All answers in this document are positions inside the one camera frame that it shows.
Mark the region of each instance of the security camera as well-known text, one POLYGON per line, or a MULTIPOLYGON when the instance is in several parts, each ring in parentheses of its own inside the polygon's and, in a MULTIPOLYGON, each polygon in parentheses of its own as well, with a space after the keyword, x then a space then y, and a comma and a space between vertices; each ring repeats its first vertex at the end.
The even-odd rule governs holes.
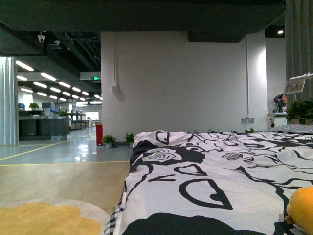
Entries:
POLYGON ((39 42, 41 42, 41 43, 43 43, 44 42, 44 40, 45 40, 45 36, 44 35, 38 35, 37 36, 38 37, 38 40, 39 40, 39 42))

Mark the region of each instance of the yellow floor line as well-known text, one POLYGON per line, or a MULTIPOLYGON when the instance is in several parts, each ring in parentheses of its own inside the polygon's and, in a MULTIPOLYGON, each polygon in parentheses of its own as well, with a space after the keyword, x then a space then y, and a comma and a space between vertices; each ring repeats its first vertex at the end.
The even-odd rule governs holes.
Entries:
POLYGON ((103 161, 103 162, 76 162, 76 163, 38 163, 38 164, 13 164, 13 165, 0 165, 3 166, 29 166, 29 165, 65 165, 65 164, 79 164, 79 163, 126 163, 129 160, 122 161, 103 161))
POLYGON ((15 155, 12 155, 12 156, 9 156, 9 157, 6 157, 6 158, 2 158, 2 159, 0 159, 0 161, 6 160, 6 159, 9 159, 9 158, 13 158, 13 157, 17 157, 17 156, 20 156, 20 155, 23 155, 23 154, 26 154, 26 153, 31 153, 31 152, 34 152, 34 151, 37 151, 37 150, 41 150, 41 149, 44 149, 44 148, 49 148, 51 146, 55 146, 55 145, 58 145, 58 144, 66 143, 66 142, 69 142, 69 141, 73 141, 73 140, 76 140, 76 139, 79 139, 79 138, 82 138, 82 137, 85 137, 85 136, 80 136, 80 137, 73 138, 73 139, 70 139, 70 140, 67 140, 67 141, 54 143, 54 144, 50 144, 50 145, 45 146, 45 147, 36 148, 36 149, 29 150, 29 151, 26 151, 26 152, 23 152, 23 153, 15 154, 15 155))
POLYGON ((24 146, 39 146, 39 145, 50 145, 49 143, 41 143, 41 144, 19 144, 18 147, 24 147, 24 146))

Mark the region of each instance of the wooden floor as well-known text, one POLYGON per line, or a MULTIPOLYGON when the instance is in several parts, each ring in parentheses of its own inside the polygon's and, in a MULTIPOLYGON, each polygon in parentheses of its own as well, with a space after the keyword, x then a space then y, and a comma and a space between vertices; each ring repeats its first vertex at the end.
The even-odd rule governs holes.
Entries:
POLYGON ((0 166, 0 201, 66 198, 92 203, 112 214, 129 161, 0 166))

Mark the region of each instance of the gray curtain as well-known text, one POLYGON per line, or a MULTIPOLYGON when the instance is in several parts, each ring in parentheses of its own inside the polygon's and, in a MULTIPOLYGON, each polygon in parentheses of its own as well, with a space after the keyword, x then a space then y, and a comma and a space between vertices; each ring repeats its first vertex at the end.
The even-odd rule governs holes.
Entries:
MULTIPOLYGON (((313 73, 313 0, 286 0, 286 80, 309 72, 313 73)), ((312 100, 312 79, 306 80, 302 93, 288 95, 288 103, 312 100)))
POLYGON ((0 57, 0 145, 17 145, 18 95, 14 57, 0 57))

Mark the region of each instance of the wall socket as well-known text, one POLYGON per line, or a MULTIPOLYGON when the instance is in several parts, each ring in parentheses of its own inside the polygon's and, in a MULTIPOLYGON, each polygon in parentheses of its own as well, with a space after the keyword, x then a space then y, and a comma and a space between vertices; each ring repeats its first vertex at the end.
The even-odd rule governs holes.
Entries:
POLYGON ((241 124, 254 123, 254 118, 242 118, 241 124))
POLYGON ((117 92, 118 89, 117 89, 117 86, 112 86, 112 92, 117 92))

